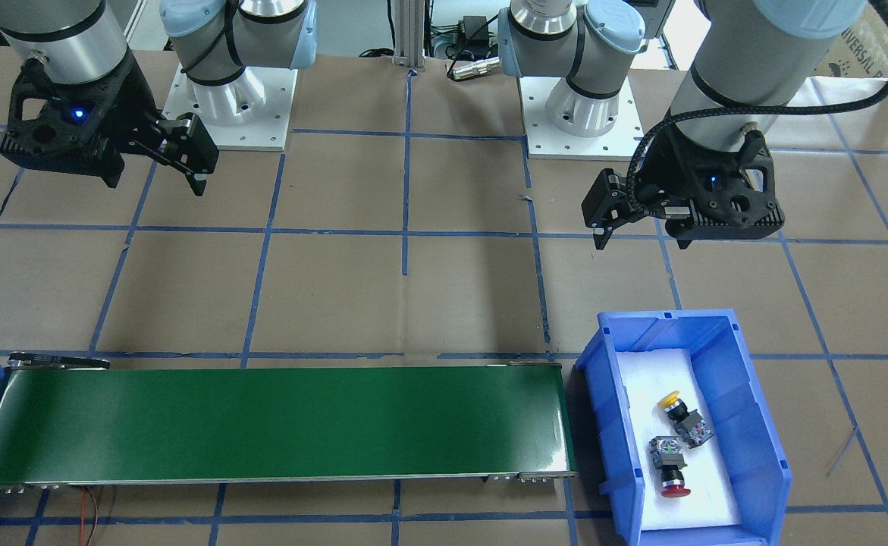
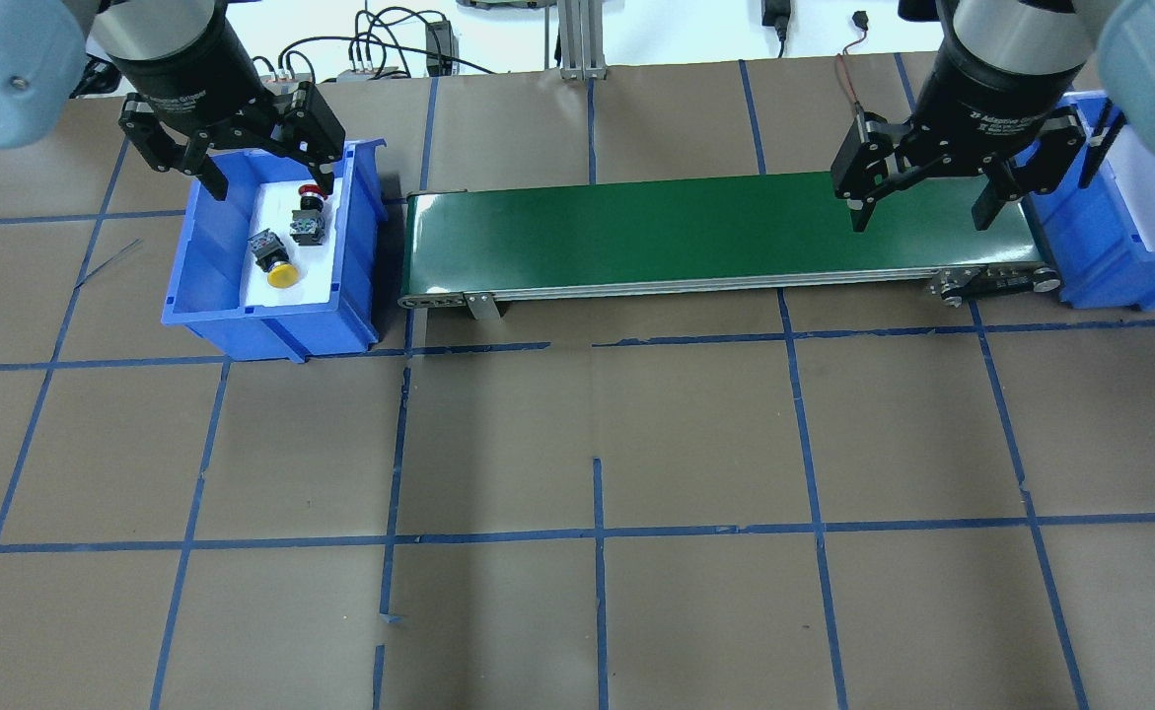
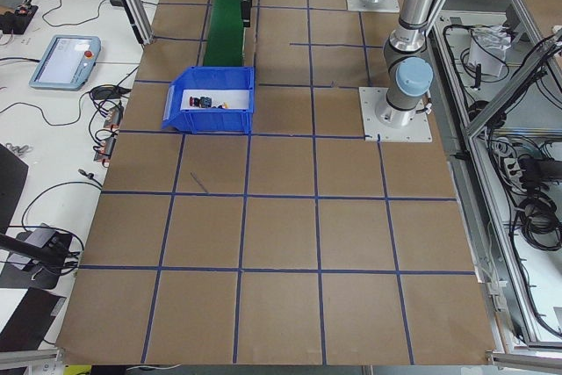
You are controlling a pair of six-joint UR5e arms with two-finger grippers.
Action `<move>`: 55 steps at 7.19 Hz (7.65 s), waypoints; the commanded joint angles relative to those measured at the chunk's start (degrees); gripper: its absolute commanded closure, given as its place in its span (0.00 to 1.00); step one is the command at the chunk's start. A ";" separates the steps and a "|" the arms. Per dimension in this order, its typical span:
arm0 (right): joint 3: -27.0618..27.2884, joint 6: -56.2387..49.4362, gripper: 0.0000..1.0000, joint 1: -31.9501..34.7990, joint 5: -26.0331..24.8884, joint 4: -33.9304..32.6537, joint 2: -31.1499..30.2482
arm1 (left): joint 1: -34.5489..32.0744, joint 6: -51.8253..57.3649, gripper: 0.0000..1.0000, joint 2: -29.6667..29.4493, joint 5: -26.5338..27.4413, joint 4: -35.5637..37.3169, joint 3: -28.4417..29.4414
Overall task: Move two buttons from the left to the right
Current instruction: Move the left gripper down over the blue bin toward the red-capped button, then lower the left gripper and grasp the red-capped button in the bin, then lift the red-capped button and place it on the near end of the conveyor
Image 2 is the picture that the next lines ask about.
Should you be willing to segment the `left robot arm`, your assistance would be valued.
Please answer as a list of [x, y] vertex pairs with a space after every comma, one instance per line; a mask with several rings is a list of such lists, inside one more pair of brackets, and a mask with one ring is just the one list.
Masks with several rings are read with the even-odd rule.
[[90, 42], [132, 85], [118, 125], [154, 171], [226, 199], [213, 150], [260, 149], [333, 193], [342, 124], [315, 82], [264, 85], [224, 1], [0, 1], [0, 149], [49, 135], [85, 77]]

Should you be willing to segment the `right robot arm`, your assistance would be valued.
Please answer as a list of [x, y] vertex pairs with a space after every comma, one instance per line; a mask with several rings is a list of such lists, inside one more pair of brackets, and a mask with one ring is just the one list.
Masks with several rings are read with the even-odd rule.
[[1123, 127], [1155, 154], [1155, 1], [902, 1], [942, 28], [936, 63], [901, 124], [855, 100], [832, 169], [856, 231], [881, 199], [930, 178], [983, 175], [971, 208], [1059, 188], [1078, 154], [1090, 181]]

